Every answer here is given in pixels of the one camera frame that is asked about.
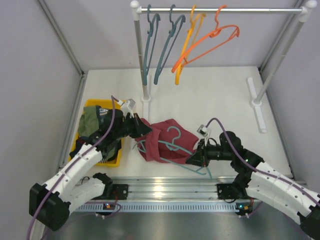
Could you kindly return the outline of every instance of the white end cap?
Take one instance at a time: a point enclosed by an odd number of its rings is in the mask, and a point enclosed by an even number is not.
[[[299,22],[305,23],[308,18],[310,17],[313,9],[317,7],[317,1],[316,0],[309,0],[305,3],[305,6],[302,7],[302,13],[299,18]]]
[[[137,12],[138,8],[140,7],[139,2],[137,0],[131,1],[130,7],[132,8],[133,20],[139,21],[140,20],[140,15]]]

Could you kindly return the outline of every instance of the black cable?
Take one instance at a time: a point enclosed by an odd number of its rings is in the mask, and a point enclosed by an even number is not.
[[[82,180],[81,180],[81,185],[82,185],[82,183],[84,182],[85,178],[88,178],[88,181],[90,180],[90,177],[84,176],[84,177],[82,178]]]
[[[232,201],[226,201],[226,200],[223,199],[223,201],[225,201],[227,204],[232,204],[232,203],[234,203],[236,200],[237,200],[237,199],[233,199]]]
[[[214,141],[214,143],[215,143],[216,146],[218,145],[217,141],[216,141],[214,138],[210,137],[209,140]]]

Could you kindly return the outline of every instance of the green cloth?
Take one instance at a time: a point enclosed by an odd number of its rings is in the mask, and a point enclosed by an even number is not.
[[[99,129],[97,106],[85,106],[81,115],[78,127],[78,134],[81,137],[89,137]]]

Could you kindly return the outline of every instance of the red garment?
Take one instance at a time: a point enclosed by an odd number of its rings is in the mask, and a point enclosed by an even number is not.
[[[192,153],[194,150],[194,146],[196,142],[199,140],[194,134],[185,130],[182,126],[180,126],[175,120],[169,119],[163,122],[158,122],[150,125],[145,119],[141,119],[143,123],[152,128],[152,132],[147,134],[146,136],[136,138],[137,142],[141,140],[145,140],[142,144],[145,147],[146,153],[140,152],[143,158],[146,161],[157,161],[159,163],[167,163],[161,158],[168,159],[177,164],[185,164],[187,158],[190,154],[186,153],[183,150],[172,151],[168,149],[168,147],[164,143],[160,143],[158,141],[166,141],[172,143],[173,138],[179,135],[178,131],[174,128],[171,128],[169,131],[168,128],[171,126],[177,127],[181,131],[181,137],[174,140],[175,145],[182,147]],[[138,144],[138,148],[143,150],[141,144]]]

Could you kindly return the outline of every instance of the plastic container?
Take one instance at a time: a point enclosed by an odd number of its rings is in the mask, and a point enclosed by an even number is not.
[[[112,100],[109,99],[88,99],[85,103],[85,107],[87,106],[96,106],[99,105],[100,107],[104,109],[112,109]],[[115,108],[120,109],[121,106],[115,102]],[[78,132],[75,135],[75,139],[72,144],[71,152],[75,150],[76,148],[76,140],[79,138]],[[124,138],[121,139],[121,145],[124,146]],[[122,148],[118,151],[118,155],[115,160],[108,161],[108,162],[99,162],[96,164],[96,166],[102,166],[102,167],[118,167],[121,159],[121,153]]]

